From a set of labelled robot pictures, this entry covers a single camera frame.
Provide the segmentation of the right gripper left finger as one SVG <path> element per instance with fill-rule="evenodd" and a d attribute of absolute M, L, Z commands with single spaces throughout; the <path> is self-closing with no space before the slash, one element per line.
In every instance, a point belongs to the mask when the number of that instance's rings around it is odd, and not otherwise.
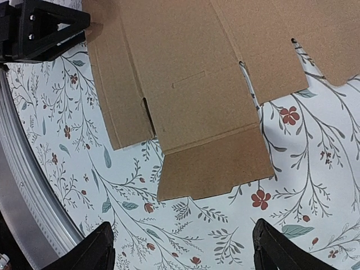
<path fill-rule="evenodd" d="M 114 269 L 114 233 L 103 222 L 75 248 L 57 261 L 57 269 Z"/>

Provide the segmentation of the brown cardboard box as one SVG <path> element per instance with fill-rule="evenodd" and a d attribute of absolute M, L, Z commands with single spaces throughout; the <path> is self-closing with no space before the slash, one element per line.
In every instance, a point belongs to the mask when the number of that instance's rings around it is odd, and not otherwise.
<path fill-rule="evenodd" d="M 159 201 L 226 194 L 274 173 L 257 100 L 308 87 L 299 42 L 333 86 L 359 72 L 358 1 L 83 1 L 114 149 L 157 138 Z"/>

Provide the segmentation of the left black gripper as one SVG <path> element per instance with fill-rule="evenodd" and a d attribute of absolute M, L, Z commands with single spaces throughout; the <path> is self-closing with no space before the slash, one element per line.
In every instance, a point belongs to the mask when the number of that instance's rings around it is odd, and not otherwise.
<path fill-rule="evenodd" d="M 90 14 L 47 1 L 1 1 L 1 62 L 53 61 L 85 41 Z"/>

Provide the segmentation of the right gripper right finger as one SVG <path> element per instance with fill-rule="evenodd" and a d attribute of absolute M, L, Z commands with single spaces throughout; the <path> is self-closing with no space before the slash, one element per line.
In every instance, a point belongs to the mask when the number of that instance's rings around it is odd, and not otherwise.
<path fill-rule="evenodd" d="M 254 267 L 266 269 L 330 269 L 331 266 L 305 252 L 281 234 L 265 219 L 253 229 Z"/>

